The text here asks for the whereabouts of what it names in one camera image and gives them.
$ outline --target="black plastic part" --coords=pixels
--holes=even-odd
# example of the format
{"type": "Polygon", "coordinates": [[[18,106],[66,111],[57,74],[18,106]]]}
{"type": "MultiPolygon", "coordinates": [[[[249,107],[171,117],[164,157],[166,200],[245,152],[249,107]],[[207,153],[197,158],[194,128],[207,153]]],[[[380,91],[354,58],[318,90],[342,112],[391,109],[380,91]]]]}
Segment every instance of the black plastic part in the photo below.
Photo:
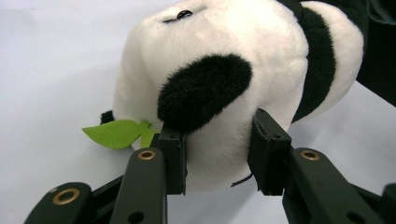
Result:
{"type": "Polygon", "coordinates": [[[247,163],[264,195],[282,195],[290,136],[264,110],[253,117],[247,163]]]}
{"type": "Polygon", "coordinates": [[[384,223],[324,154],[310,148],[295,149],[289,170],[292,181],[283,197],[289,223],[384,223]],[[302,213],[301,204],[309,215],[302,213]]]}
{"type": "Polygon", "coordinates": [[[382,197],[379,200],[379,213],[389,223],[396,223],[396,184],[385,186],[382,197]]]}
{"type": "Polygon", "coordinates": [[[186,194],[187,155],[186,137],[163,124],[159,149],[165,157],[167,194],[186,194]]]}
{"type": "Polygon", "coordinates": [[[96,189],[92,193],[92,209],[95,211],[91,224],[105,224],[110,221],[123,175],[96,189]]]}
{"type": "Polygon", "coordinates": [[[132,154],[109,223],[166,223],[164,169],[163,153],[157,148],[143,148],[132,154]]]}
{"type": "Polygon", "coordinates": [[[66,183],[50,190],[35,206],[25,224],[88,223],[92,192],[83,183],[66,183]]]}

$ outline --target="panda plush toy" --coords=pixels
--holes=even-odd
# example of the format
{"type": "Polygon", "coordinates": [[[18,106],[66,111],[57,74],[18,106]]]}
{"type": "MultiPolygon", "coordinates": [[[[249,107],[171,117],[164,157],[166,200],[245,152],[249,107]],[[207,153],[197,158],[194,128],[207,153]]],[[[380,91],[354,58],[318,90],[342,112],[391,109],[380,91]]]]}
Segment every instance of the panda plush toy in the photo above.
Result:
{"type": "Polygon", "coordinates": [[[256,110],[286,131],[336,104],[366,33],[364,0],[180,2],[129,33],[102,119],[167,122],[187,135],[187,190],[228,188],[250,174],[256,110]]]}

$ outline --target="black fur patch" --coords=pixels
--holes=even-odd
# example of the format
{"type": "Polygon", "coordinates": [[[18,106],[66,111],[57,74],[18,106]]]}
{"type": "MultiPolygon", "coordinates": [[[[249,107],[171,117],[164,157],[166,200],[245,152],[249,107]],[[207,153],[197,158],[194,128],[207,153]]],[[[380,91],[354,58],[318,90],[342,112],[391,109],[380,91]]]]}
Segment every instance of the black fur patch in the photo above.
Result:
{"type": "Polygon", "coordinates": [[[168,78],[158,98],[158,118],[192,133],[241,95],[251,77],[250,64],[240,56],[207,55],[168,78]]]}
{"type": "Polygon", "coordinates": [[[105,124],[105,123],[114,121],[113,111],[109,110],[109,111],[103,113],[100,120],[101,120],[100,124],[105,124]]]}
{"type": "Polygon", "coordinates": [[[300,18],[309,46],[308,71],[303,98],[294,115],[299,120],[314,111],[325,100],[334,80],[335,59],[329,28],[319,14],[304,8],[300,18]]]}

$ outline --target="black panda ear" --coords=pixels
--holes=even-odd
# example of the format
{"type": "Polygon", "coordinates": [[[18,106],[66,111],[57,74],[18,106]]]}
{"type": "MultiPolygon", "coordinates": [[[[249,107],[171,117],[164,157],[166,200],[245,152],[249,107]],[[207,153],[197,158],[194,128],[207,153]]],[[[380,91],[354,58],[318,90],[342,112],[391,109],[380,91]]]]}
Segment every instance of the black panda ear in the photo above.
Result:
{"type": "Polygon", "coordinates": [[[158,98],[158,118],[192,133],[241,95],[251,77],[250,64],[240,56],[207,55],[168,78],[158,98]]]}

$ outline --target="white fur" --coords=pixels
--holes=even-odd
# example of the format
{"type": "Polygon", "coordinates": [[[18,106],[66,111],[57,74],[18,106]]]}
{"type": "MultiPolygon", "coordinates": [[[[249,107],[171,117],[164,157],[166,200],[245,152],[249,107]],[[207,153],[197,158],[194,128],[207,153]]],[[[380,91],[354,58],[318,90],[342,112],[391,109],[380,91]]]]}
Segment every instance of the white fur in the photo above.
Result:
{"type": "Polygon", "coordinates": [[[114,97],[115,118],[148,120],[160,131],[157,97],[166,78],[213,53],[240,55],[251,63],[253,78],[244,94],[188,136],[188,190],[227,188],[246,177],[256,109],[268,111],[287,130],[302,97],[308,46],[290,10],[276,0],[190,0],[145,19],[129,34],[114,97]],[[184,9],[194,14],[163,23],[184,9]]]}

